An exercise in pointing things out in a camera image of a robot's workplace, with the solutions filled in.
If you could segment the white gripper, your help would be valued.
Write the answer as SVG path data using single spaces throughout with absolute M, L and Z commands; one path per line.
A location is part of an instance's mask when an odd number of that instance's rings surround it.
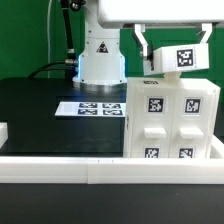
M 153 46 L 144 37 L 148 26 L 201 25 L 200 43 L 212 34 L 211 23 L 224 24 L 224 0 L 98 0 L 98 22 L 103 28 L 135 24 L 133 37 L 143 60 L 153 60 Z

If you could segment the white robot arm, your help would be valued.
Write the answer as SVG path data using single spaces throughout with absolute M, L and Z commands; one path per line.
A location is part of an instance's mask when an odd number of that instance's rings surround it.
M 216 25 L 224 26 L 224 0 L 59 0 L 67 36 L 68 60 L 74 64 L 73 83 L 112 88 L 126 82 L 120 31 L 130 29 L 140 46 L 143 74 L 202 70 L 209 67 L 207 41 Z M 85 11 L 85 47 L 77 55 L 69 13 Z M 148 29 L 197 27 L 197 44 L 153 48 Z

